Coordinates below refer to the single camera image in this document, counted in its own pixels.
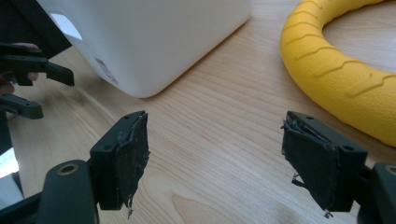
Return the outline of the white plastic box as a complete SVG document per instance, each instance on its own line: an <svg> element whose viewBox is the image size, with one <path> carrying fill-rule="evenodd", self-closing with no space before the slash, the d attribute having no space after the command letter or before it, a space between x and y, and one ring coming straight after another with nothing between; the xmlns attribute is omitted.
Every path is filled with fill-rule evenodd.
<svg viewBox="0 0 396 224"><path fill-rule="evenodd" d="M36 0L98 76L153 96L250 17L251 0Z"/></svg>

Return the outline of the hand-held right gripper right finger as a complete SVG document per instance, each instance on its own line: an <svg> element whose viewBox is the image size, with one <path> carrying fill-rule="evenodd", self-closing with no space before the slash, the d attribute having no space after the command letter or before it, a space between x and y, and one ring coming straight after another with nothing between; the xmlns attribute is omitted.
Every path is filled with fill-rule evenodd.
<svg viewBox="0 0 396 224"><path fill-rule="evenodd" d="M363 168L367 151L318 119L289 111L283 121L281 153L318 206L348 212L353 204L352 180Z"/></svg>

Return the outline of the black panel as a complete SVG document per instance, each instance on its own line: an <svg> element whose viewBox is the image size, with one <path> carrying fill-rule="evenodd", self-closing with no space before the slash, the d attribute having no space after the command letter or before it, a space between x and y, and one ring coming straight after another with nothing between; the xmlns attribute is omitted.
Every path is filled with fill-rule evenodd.
<svg viewBox="0 0 396 224"><path fill-rule="evenodd" d="M47 58L71 47L36 0L0 0L0 42L35 44Z"/></svg>

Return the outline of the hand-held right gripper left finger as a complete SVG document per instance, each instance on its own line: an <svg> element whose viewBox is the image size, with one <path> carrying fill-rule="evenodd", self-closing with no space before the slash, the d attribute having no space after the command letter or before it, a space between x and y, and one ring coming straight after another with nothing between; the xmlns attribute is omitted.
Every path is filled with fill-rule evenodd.
<svg viewBox="0 0 396 224"><path fill-rule="evenodd" d="M149 161L148 113L119 119L90 150L95 200L102 210L132 214L133 197Z"/></svg>

